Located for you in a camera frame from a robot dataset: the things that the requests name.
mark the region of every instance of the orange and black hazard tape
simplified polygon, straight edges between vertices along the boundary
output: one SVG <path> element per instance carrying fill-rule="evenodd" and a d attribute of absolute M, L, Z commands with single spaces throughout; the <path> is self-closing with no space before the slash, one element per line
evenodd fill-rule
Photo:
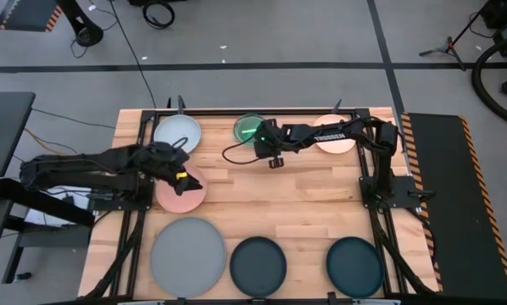
<path fill-rule="evenodd" d="M 8 21 L 8 17 L 13 13 L 14 9 L 16 8 L 16 5 L 18 5 L 18 1 L 14 2 L 13 6 L 10 8 L 10 11 L 8 11 L 7 17 L 3 20 L 2 24 L 0 25 L 1 30 L 7 30 L 6 24 Z"/>
<path fill-rule="evenodd" d="M 47 29 L 45 30 L 45 32 L 48 33 L 49 31 L 52 31 L 53 27 L 58 22 L 59 16 L 62 13 L 63 13 L 63 11 L 61 10 L 61 8 L 59 6 L 57 6 L 56 9 L 54 9 L 52 16 L 50 16 L 50 19 L 48 20 Z"/>
<path fill-rule="evenodd" d="M 476 155 L 476 149 L 474 149 L 474 144 L 472 143 L 471 132 L 468 129 L 468 123 L 466 123 L 465 118 L 460 116 L 461 121 L 463 122 L 463 130 L 465 132 L 465 137 L 468 142 L 468 148 L 471 153 L 471 160 L 474 164 L 474 170 L 476 171 L 477 183 L 482 189 L 483 202 L 485 203 L 485 210 L 487 212 L 487 216 L 489 217 L 489 222 L 491 223 L 491 229 L 493 230 L 494 240 L 497 242 L 499 246 L 500 260 L 504 266 L 504 272 L 506 273 L 507 279 L 507 257 L 506 251 L 504 250 L 504 244 L 502 243 L 502 236 L 500 236 L 499 226 L 497 225 L 497 220 L 494 217 L 493 206 L 491 205 L 491 200 L 489 199 L 489 193 L 487 186 L 485 185 L 485 180 L 483 179 L 482 169 L 480 168 L 480 162 Z"/>
<path fill-rule="evenodd" d="M 7 17 L 5 17 L 5 20 L 3 20 L 3 23 L 1 24 L 0 26 L 0 29 L 1 30 L 7 30 L 7 20 L 8 20 L 8 17 L 13 13 L 14 9 L 16 8 L 16 5 L 18 4 L 19 1 L 16 1 L 12 8 L 10 8 L 10 11 L 8 12 L 8 15 Z M 63 13 L 63 11 L 61 10 L 61 8 L 59 6 L 56 6 L 56 9 L 54 9 L 52 15 L 50 16 L 50 19 L 48 20 L 47 22 L 47 27 L 46 29 L 44 30 L 45 32 L 50 32 L 52 31 L 53 27 L 56 25 L 56 23 L 58 22 L 58 18 L 59 16 Z"/>
<path fill-rule="evenodd" d="M 414 177 L 415 187 L 423 191 L 423 182 L 421 181 L 421 172 L 420 172 L 420 163 L 417 159 L 417 152 L 415 150 L 415 141 L 414 141 L 414 132 L 412 131 L 412 123 L 410 122 L 410 117 L 407 113 L 401 114 L 400 118 L 402 119 L 403 133 L 404 133 L 404 144 L 406 145 L 406 152 L 408 153 L 408 162 L 409 168 L 412 172 L 412 176 Z M 421 203 L 421 213 L 420 217 L 424 219 L 428 224 L 429 221 L 429 212 L 426 208 L 426 203 Z M 432 233 L 423 226 L 423 232 L 425 233 L 426 245 L 429 249 L 429 253 L 431 254 L 432 259 L 432 267 L 434 268 L 434 276 L 437 278 L 438 290 L 443 291 L 442 286 L 442 277 L 440 276 L 440 270 L 438 269 L 438 262 L 436 258 L 434 258 L 434 240 L 432 239 Z"/>

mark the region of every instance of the gray floor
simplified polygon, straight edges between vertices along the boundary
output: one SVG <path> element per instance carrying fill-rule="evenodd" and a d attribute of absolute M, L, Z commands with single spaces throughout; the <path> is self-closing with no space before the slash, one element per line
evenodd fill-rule
<path fill-rule="evenodd" d="M 5 5 L 0 0 L 0 13 Z M 87 11 L 87 1 L 79 0 Z M 109 8 L 97 0 L 101 8 Z M 451 58 L 419 58 L 417 53 L 456 35 L 483 0 L 376 0 L 394 63 L 445 63 Z M 120 20 L 142 64 L 221 64 L 275 62 L 380 63 L 374 26 L 363 0 L 191 0 L 173 3 L 176 23 L 154 30 L 139 8 L 115 3 Z M 102 27 L 112 17 L 89 16 Z M 482 22 L 477 31 L 488 32 Z M 70 66 L 134 64 L 120 29 L 105 32 L 101 43 L 74 59 L 73 33 L 65 18 L 51 33 L 0 30 L 0 66 Z M 457 46 L 473 62 L 492 41 L 471 33 Z M 506 61 L 499 55 L 490 61 Z M 455 69 L 396 70 L 404 107 L 410 112 L 460 114 L 469 122 L 507 251 L 507 124 L 489 112 L 470 85 L 470 71 Z M 383 69 L 248 69 L 149 71 L 148 83 L 159 106 L 181 94 L 188 107 L 393 106 Z M 488 90 L 507 107 L 497 84 L 507 69 L 484 71 Z M 32 91 L 34 107 L 77 119 L 113 125 L 121 108 L 150 108 L 138 72 L 65 72 L 0 74 L 0 91 Z M 77 125 L 33 113 L 28 126 L 41 138 L 94 153 L 109 147 L 111 130 Z M 29 159 L 44 151 L 22 136 L 16 155 Z M 8 175 L 18 174 L 14 159 Z M 0 243 L 0 279 L 13 237 Z M 35 277 L 0 285 L 1 304 L 38 304 L 70 300 L 79 285 L 86 249 L 30 249 L 19 270 Z"/>

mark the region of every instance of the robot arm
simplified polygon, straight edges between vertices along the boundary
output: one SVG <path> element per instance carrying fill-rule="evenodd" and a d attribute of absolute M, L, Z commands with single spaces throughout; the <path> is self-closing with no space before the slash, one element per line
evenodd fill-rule
<path fill-rule="evenodd" d="M 53 186 L 109 188 L 136 193 L 139 172 L 173 186 L 177 195 L 201 189 L 199 181 L 184 168 L 189 156 L 179 147 L 155 142 L 148 146 L 130 145 L 98 154 L 75 156 L 42 155 L 20 166 L 21 183 L 28 189 L 46 190 Z"/>
<path fill-rule="evenodd" d="M 376 130 L 375 139 L 370 139 L 365 128 Z M 376 168 L 374 172 L 373 193 L 384 198 L 393 196 L 394 174 L 391 170 L 391 157 L 397 151 L 398 129 L 395 125 L 375 117 L 357 118 L 350 121 L 310 126 L 306 124 L 276 125 L 275 119 L 267 119 L 259 125 L 254 143 L 257 158 L 272 158 L 272 169 L 284 165 L 281 152 L 295 152 L 308 148 L 316 142 L 356 140 L 372 151 Z"/>

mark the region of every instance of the black panel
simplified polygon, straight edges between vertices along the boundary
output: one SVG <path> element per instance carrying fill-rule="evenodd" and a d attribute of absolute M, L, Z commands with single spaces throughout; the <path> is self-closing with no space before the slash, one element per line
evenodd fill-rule
<path fill-rule="evenodd" d="M 507 299 L 507 278 L 494 240 L 462 121 L 410 114 L 443 294 Z"/>
<path fill-rule="evenodd" d="M 57 6 L 55 0 L 20 0 L 8 16 L 5 28 L 44 32 Z"/>

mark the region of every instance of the plate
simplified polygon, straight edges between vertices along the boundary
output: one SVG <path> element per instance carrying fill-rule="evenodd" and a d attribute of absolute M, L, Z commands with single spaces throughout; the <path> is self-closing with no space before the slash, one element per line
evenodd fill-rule
<path fill-rule="evenodd" d="M 243 142 L 251 138 L 263 120 L 264 118 L 258 114 L 244 114 L 242 117 L 238 118 L 233 126 L 235 139 L 239 142 Z M 244 143 L 244 146 L 252 147 L 254 142 L 255 139 L 251 139 Z"/>
<path fill-rule="evenodd" d="M 184 191 L 181 196 L 176 195 L 175 189 L 165 181 L 158 180 L 155 184 L 155 197 L 159 205 L 172 213 L 187 213 L 201 204 L 207 191 L 207 181 L 200 169 L 193 166 L 191 161 L 184 164 L 189 175 L 199 180 L 200 190 Z"/>
<path fill-rule="evenodd" d="M 201 126 L 189 115 L 171 115 L 162 120 L 153 133 L 154 141 L 167 142 L 170 145 L 173 145 L 182 137 L 187 138 L 187 143 L 182 147 L 186 153 L 193 151 L 201 141 Z"/>
<path fill-rule="evenodd" d="M 152 275 L 175 297 L 205 293 L 220 279 L 225 266 L 223 237 L 204 219 L 178 219 L 164 227 L 152 245 Z"/>
<path fill-rule="evenodd" d="M 287 273 L 283 251 L 266 237 L 250 237 L 233 251 L 229 265 L 235 286 L 251 297 L 267 297 L 280 288 Z"/>
<path fill-rule="evenodd" d="M 327 253 L 326 267 L 331 283 L 348 297 L 370 297 L 382 286 L 382 259 L 364 239 L 339 239 Z"/>
<path fill-rule="evenodd" d="M 340 122 L 340 120 L 348 121 L 342 115 L 327 114 L 320 116 L 314 122 L 314 126 L 338 123 Z M 352 147 L 354 147 L 355 140 L 337 140 L 337 141 L 319 142 L 316 143 L 316 145 L 328 153 L 345 153 L 350 149 L 352 149 Z"/>

